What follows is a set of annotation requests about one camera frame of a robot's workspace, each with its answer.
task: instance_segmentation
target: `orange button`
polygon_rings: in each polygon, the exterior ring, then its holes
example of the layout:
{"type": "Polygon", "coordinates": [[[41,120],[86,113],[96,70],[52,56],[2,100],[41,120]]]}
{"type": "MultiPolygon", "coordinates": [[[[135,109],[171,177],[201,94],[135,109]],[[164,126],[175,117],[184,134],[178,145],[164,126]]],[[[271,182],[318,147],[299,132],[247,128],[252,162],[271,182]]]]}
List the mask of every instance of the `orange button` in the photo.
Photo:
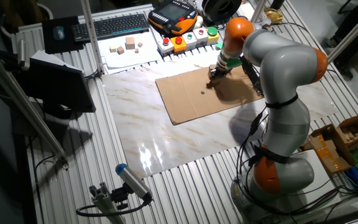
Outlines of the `orange button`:
{"type": "Polygon", "coordinates": [[[180,37],[177,37],[177,38],[175,39],[175,43],[176,43],[176,44],[181,44],[181,38],[180,38],[180,37]]]}

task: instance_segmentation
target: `green button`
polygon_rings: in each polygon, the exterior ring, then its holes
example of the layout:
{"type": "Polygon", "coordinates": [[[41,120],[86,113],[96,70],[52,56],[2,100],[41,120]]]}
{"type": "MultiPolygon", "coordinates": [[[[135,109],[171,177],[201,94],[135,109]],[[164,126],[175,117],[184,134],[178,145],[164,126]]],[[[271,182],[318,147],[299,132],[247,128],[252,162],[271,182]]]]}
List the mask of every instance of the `green button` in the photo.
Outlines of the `green button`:
{"type": "Polygon", "coordinates": [[[216,49],[221,50],[223,47],[223,42],[216,44],[216,49]]]}
{"type": "Polygon", "coordinates": [[[216,27],[209,27],[208,28],[208,35],[215,36],[218,34],[218,29],[216,27]]]}

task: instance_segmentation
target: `orange handheld controller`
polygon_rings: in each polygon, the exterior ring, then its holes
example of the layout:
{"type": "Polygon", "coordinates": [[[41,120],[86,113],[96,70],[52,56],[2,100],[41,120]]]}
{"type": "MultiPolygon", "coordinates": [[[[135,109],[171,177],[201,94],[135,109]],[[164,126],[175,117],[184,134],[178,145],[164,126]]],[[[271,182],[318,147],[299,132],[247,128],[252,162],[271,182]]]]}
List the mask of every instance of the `orange handheld controller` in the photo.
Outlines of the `orange handheld controller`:
{"type": "Polygon", "coordinates": [[[182,35],[196,23],[196,9],[180,1],[166,1],[149,12],[149,21],[167,33],[182,35]]]}

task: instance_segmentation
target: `red button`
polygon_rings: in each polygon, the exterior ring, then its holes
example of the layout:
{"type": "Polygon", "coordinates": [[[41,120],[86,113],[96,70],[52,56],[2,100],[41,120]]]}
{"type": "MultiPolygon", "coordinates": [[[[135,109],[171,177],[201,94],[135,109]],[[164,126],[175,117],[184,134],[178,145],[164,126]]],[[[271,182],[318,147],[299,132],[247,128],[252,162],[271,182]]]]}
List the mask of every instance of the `red button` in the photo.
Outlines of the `red button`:
{"type": "Polygon", "coordinates": [[[181,44],[181,38],[180,38],[180,37],[177,37],[177,38],[175,39],[175,43],[176,43],[176,44],[181,44]]]}
{"type": "Polygon", "coordinates": [[[164,45],[168,45],[168,43],[169,43],[169,39],[168,39],[168,38],[164,38],[163,44],[164,44],[164,45]]]}

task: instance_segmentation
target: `computer mouse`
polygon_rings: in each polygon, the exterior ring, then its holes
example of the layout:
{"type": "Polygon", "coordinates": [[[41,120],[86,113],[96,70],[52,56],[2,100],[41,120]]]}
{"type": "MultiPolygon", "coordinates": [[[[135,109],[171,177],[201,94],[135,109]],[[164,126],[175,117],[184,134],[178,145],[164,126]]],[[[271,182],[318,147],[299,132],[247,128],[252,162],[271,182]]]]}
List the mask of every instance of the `computer mouse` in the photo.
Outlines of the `computer mouse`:
{"type": "Polygon", "coordinates": [[[62,26],[55,26],[53,28],[53,38],[55,40],[63,40],[65,38],[65,29],[62,26]]]}

